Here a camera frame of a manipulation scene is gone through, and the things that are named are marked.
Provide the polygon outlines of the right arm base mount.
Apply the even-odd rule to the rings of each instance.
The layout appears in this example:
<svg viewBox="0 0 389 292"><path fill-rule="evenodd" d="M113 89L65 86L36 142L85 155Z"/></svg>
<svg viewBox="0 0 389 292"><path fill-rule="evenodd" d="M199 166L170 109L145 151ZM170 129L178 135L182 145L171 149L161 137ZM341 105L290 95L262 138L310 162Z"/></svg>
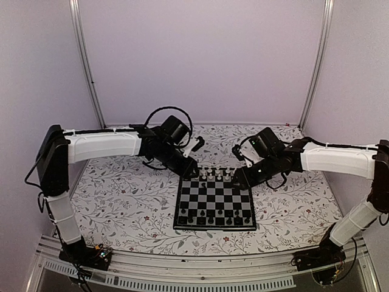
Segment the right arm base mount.
<svg viewBox="0 0 389 292"><path fill-rule="evenodd" d="M311 270L313 279L322 286L332 285L343 270L346 255L342 248L314 248L295 252L291 265L297 271Z"/></svg>

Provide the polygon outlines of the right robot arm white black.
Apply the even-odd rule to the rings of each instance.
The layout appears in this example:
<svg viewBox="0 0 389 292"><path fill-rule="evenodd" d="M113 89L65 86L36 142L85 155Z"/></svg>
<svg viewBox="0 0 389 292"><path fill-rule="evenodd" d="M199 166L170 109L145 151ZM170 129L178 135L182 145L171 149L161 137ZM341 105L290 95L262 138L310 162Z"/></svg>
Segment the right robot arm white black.
<svg viewBox="0 0 389 292"><path fill-rule="evenodd" d="M354 176L371 181L370 191L361 203L325 233L314 260L327 265L337 257L338 249L382 214L388 213L388 141L375 145L323 144L303 137L289 144L276 138L251 138L259 156L235 171L232 182L241 190L267 183L275 175L285 178L292 172L323 172Z"/></svg>

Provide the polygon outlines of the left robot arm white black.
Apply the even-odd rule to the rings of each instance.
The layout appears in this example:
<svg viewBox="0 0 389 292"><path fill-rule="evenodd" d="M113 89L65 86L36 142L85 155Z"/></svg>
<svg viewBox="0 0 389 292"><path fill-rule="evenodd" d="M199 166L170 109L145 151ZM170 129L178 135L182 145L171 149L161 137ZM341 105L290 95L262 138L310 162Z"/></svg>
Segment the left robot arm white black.
<svg viewBox="0 0 389 292"><path fill-rule="evenodd" d="M186 135L191 135L191 129L181 124L172 128L132 125L81 131L64 130L60 125L49 128L32 167L39 179L35 187L46 200L70 258L84 264L91 255L89 248L80 243L82 236L69 196L69 165L110 156L139 156L159 161L182 178L195 178L199 175L198 163L190 153L205 141L200 136L190 136L182 144Z"/></svg>

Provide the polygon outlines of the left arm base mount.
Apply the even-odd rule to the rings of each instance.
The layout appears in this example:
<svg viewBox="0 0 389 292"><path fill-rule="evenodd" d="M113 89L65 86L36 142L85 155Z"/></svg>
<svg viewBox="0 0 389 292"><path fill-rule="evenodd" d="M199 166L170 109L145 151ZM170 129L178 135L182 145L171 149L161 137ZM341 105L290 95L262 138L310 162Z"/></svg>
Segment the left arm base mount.
<svg viewBox="0 0 389 292"><path fill-rule="evenodd" d="M87 246L84 242L64 244L59 259L65 262L88 268L107 271L112 257L112 248L99 244L95 247Z"/></svg>

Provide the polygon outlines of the black white chessboard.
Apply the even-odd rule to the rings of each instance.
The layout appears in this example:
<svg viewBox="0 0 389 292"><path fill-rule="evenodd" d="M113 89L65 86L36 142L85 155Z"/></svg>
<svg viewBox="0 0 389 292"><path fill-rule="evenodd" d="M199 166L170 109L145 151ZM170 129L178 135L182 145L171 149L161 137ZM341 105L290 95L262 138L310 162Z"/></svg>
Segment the black white chessboard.
<svg viewBox="0 0 389 292"><path fill-rule="evenodd" d="M252 191L240 190L233 186L233 167L201 167L197 178L179 180L173 229L185 231L255 231L256 218ZM179 216L195 216L193 224L179 224ZM243 225L234 224L234 218L243 219ZM233 224L226 221L232 217ZM250 223L244 219L250 217Z"/></svg>

